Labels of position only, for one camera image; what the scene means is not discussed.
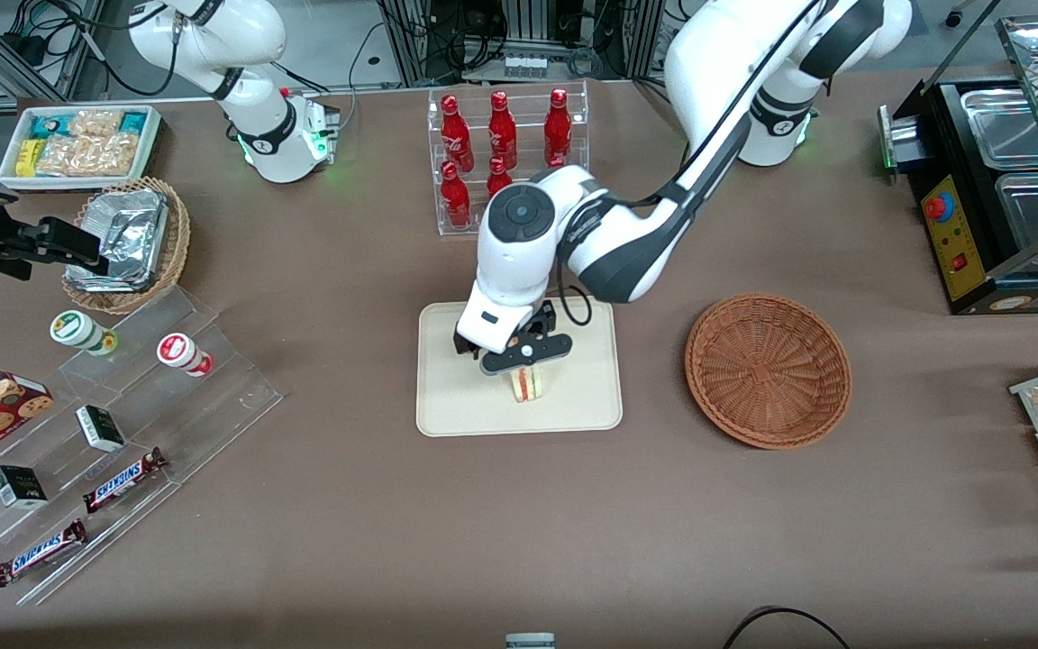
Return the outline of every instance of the small black box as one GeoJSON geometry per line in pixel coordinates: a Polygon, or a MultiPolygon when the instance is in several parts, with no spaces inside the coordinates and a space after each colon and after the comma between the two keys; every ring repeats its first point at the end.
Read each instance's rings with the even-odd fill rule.
{"type": "Polygon", "coordinates": [[[122,433],[114,424],[110,412],[99,406],[82,406],[75,411],[75,415],[79,417],[79,428],[82,428],[83,435],[86,435],[86,443],[107,453],[122,451],[127,441],[122,439],[122,433]]]}
{"type": "Polygon", "coordinates": [[[0,497],[13,509],[39,509],[46,505],[43,485],[32,468],[0,465],[0,497]]]}

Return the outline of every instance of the acrylic bottle rack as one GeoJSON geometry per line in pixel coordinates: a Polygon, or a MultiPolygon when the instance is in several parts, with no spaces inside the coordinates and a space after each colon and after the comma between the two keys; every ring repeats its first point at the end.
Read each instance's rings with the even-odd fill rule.
{"type": "Polygon", "coordinates": [[[0,501],[0,563],[60,533],[75,518],[82,518],[89,542],[25,572],[1,589],[3,598],[20,606],[42,603],[281,401],[283,396],[222,335],[215,316],[186,291],[170,289],[115,325],[119,348],[110,356],[80,352],[46,379],[54,406],[0,442],[0,464],[33,468],[49,502],[25,512],[6,509],[0,501]],[[215,358],[215,369],[193,378],[158,361],[155,346],[172,331],[194,339],[215,358]],[[119,452],[87,447],[75,418],[75,410],[87,403],[111,412],[127,439],[119,452]],[[169,464],[87,515],[83,494],[152,448],[160,448],[169,464]]]}
{"type": "MultiPolygon", "coordinates": [[[[543,159],[543,123],[547,119],[551,90],[555,87],[564,87],[568,91],[568,112],[571,114],[571,156],[567,160],[568,164],[591,168],[590,108],[585,83],[506,85],[503,89],[508,92],[508,107],[516,118],[519,153],[518,165],[508,171],[512,181],[526,181],[547,168],[547,161],[543,159]]],[[[491,144],[487,124],[491,120],[491,92],[497,89],[497,86],[458,85],[432,90],[428,94],[427,138],[432,154],[432,184],[435,188],[435,214],[440,235],[479,233],[479,222],[483,218],[483,210],[487,208],[487,177],[490,174],[488,161],[491,160],[491,144]],[[440,109],[440,99],[444,94],[454,94],[459,100],[459,112],[470,129],[470,151],[474,154],[474,168],[461,177],[470,193],[470,226],[463,229],[450,225],[440,193],[443,182],[440,165],[446,159],[443,147],[443,111],[440,109]]]]}

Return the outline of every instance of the wicker basket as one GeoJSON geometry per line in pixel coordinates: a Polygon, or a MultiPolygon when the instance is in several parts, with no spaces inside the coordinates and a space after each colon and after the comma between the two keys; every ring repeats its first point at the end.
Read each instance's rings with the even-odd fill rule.
{"type": "Polygon", "coordinates": [[[758,448],[808,447],[848,411],[851,366],[802,304],[744,293],[704,312],[687,336],[687,386],[716,427],[758,448]]]}
{"type": "MultiPolygon", "coordinates": [[[[165,182],[158,181],[157,178],[140,178],[138,181],[124,182],[115,185],[114,188],[104,189],[102,194],[115,192],[133,192],[136,189],[155,189],[163,193],[170,200],[170,210],[167,217],[166,233],[162,235],[162,250],[160,260],[156,268],[158,279],[147,291],[141,293],[87,293],[78,291],[65,278],[62,279],[62,291],[71,296],[75,304],[83,308],[102,310],[113,316],[126,316],[133,309],[139,308],[147,303],[164,289],[173,287],[182,275],[182,267],[187,263],[187,246],[190,245],[190,217],[187,215],[187,206],[179,200],[179,194],[174,192],[165,182]]],[[[86,206],[79,210],[79,216],[75,218],[75,225],[83,224],[83,216],[86,214],[86,206]]]]}

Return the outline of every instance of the snickers bar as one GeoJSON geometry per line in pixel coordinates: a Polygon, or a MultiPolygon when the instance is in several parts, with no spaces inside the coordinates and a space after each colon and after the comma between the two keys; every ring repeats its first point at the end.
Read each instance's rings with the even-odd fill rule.
{"type": "Polygon", "coordinates": [[[83,502],[86,503],[86,513],[93,514],[94,512],[99,512],[100,509],[103,509],[104,505],[127,493],[133,486],[143,482],[144,478],[157,471],[164,464],[166,464],[166,459],[162,457],[160,450],[157,447],[152,449],[152,452],[141,456],[139,461],[136,461],[131,467],[124,468],[122,472],[118,476],[111,478],[110,481],[106,481],[98,489],[84,495],[83,502]]]}
{"type": "Polygon", "coordinates": [[[75,518],[75,521],[71,522],[71,526],[66,530],[62,530],[61,533],[17,556],[13,562],[0,564],[0,588],[21,577],[24,572],[31,570],[34,566],[49,562],[60,551],[80,543],[86,543],[86,526],[83,526],[83,522],[75,518]]]}

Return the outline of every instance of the red soda bottle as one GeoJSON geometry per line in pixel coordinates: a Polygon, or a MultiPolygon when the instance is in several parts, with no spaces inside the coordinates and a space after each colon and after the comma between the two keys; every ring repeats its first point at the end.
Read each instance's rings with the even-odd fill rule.
{"type": "Polygon", "coordinates": [[[459,102],[454,94],[444,94],[440,100],[443,107],[443,147],[447,159],[459,165],[459,169],[468,173],[474,168],[474,154],[470,153],[470,129],[467,120],[459,114],[459,102]]]}
{"type": "Polygon", "coordinates": [[[494,196],[499,189],[511,185],[511,175],[508,174],[507,165],[502,164],[501,157],[493,157],[490,165],[491,174],[487,178],[487,197],[494,196]]]}
{"type": "Polygon", "coordinates": [[[459,178],[459,168],[453,161],[443,161],[440,171],[443,173],[440,194],[443,195],[443,209],[446,210],[450,227],[465,229],[470,225],[470,195],[467,194],[467,185],[459,178]]]}
{"type": "Polygon", "coordinates": [[[519,164],[519,144],[516,142],[516,118],[508,110],[508,93],[491,92],[491,121],[487,124],[491,135],[491,155],[499,156],[506,168],[519,164]]]}
{"type": "Polygon", "coordinates": [[[568,91],[563,87],[551,90],[551,110],[543,123],[543,159],[548,166],[554,159],[571,157],[571,114],[568,113],[568,91]]]}

